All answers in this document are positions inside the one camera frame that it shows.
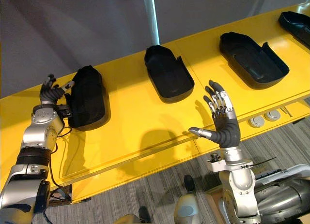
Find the black rubber fingertip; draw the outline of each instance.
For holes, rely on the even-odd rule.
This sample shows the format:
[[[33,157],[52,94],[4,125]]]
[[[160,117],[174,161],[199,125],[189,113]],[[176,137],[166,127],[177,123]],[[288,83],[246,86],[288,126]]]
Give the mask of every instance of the black rubber fingertip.
[[[212,80],[209,80],[209,85],[215,90],[215,91],[219,91],[219,92],[222,92],[224,91],[223,87],[217,83],[217,82],[214,82]]]
[[[205,87],[205,90],[206,90],[211,96],[215,95],[214,91],[213,91],[209,86],[206,86],[206,87]]]
[[[207,103],[211,102],[210,98],[208,98],[207,96],[203,96],[203,99],[204,99]]]

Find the robotic hand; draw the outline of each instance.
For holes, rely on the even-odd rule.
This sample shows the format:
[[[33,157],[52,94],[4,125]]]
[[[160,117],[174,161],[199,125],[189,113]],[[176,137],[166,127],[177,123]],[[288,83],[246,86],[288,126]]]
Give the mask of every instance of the robotic hand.
[[[254,196],[255,175],[250,169],[251,160],[243,158],[240,142],[240,128],[233,105],[223,87],[212,80],[206,91],[211,99],[204,96],[212,112],[216,131],[197,127],[189,131],[199,137],[204,137],[219,144],[221,158],[211,155],[207,167],[213,172],[219,172],[223,184],[223,199],[230,223],[258,224],[261,222],[257,201]]]
[[[57,105],[57,101],[74,85],[69,81],[62,87],[52,86],[55,81],[54,75],[49,75],[41,86],[41,104],[33,108],[31,125],[24,132],[17,162],[0,195],[0,224],[30,224],[34,215],[47,207],[48,164],[64,127],[64,116],[59,116],[64,109],[59,109],[62,105]]]

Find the yellow shelf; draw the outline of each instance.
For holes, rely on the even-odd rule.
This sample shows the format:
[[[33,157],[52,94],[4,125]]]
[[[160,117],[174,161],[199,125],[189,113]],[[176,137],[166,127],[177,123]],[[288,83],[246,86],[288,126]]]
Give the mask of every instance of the yellow shelf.
[[[309,7],[303,9],[308,15]],[[204,86],[209,79],[223,85],[240,121],[310,96],[310,50],[284,31],[277,22],[282,11],[297,11],[298,8],[300,6],[250,17],[165,44],[175,56],[182,56],[195,81],[192,94],[174,104],[165,104],[159,99],[144,65],[145,51],[96,66],[109,93],[111,118],[106,125],[96,130],[73,131],[58,140],[59,150],[52,156],[56,182],[67,185],[103,172],[110,173],[120,166],[140,162],[140,159],[143,162],[145,157],[154,154],[159,155],[158,161],[164,162],[165,155],[169,157],[172,149],[179,154],[176,149],[192,142],[193,136],[186,132],[189,127],[204,127],[213,123],[202,100]],[[260,44],[268,41],[290,67],[289,74],[268,89],[248,88],[228,67],[219,52],[219,37],[228,31],[248,34]],[[72,79],[73,75],[59,78],[58,82],[63,84]],[[39,103],[39,89],[40,86],[36,86],[0,100],[1,187],[16,162],[23,132],[31,122],[32,108]],[[167,164],[163,163],[165,166],[152,171],[217,147],[202,147],[199,140],[195,142],[198,147],[195,144],[186,147],[180,152],[180,157],[173,158],[174,163],[172,159]],[[124,183],[110,176],[110,187],[112,184]]]
[[[281,113],[281,118],[274,122],[265,120],[265,125],[261,128],[251,127],[248,121],[239,123],[241,139],[245,140],[310,115],[310,107],[304,101],[292,103],[286,106],[286,108],[290,111],[292,117],[279,109],[278,111]],[[73,183],[72,202],[80,202],[85,198],[113,189],[217,149],[218,144],[204,138],[198,138],[194,141],[188,141],[148,157],[129,162],[121,167]]]

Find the robot finger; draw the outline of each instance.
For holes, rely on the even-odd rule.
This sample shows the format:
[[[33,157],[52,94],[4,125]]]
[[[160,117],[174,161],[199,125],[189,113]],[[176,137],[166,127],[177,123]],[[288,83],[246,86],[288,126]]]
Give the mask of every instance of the robot finger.
[[[215,92],[209,86],[206,86],[205,90],[210,94],[210,96],[213,100],[213,103],[216,104],[217,107],[219,107],[220,104],[217,102],[218,98],[217,98],[217,95],[215,94]]]
[[[72,86],[74,86],[74,81],[70,80],[62,86],[62,90],[66,92],[66,90],[70,89]]]
[[[191,127],[188,130],[189,132],[191,132],[192,134],[195,134],[199,137],[204,137],[207,139],[210,139],[212,136],[212,133],[214,131],[209,131],[209,130],[205,130],[205,129],[199,129],[198,127]]]
[[[213,103],[210,98],[208,98],[207,96],[203,96],[203,99],[205,100],[205,102],[207,102],[207,104],[209,105],[211,111],[212,111],[212,115],[216,113],[217,105],[215,103]]]
[[[214,89],[214,91],[219,91],[219,92],[222,92],[224,91],[223,87],[217,83],[217,82],[214,82],[213,80],[209,80],[209,85],[211,86],[211,88]]]

